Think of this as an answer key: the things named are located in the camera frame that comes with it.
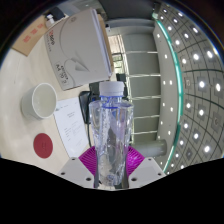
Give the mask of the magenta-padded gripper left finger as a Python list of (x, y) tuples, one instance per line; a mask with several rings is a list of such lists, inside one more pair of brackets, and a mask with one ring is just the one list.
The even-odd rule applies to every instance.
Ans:
[(99, 176), (95, 148), (87, 149), (79, 157), (71, 157), (57, 175), (84, 188), (97, 188)]

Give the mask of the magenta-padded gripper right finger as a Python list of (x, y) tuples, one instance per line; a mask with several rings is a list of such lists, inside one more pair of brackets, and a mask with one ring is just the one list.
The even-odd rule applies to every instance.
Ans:
[(165, 177), (163, 170), (152, 157), (144, 157), (133, 147), (128, 148), (126, 175), (130, 189), (146, 186)]

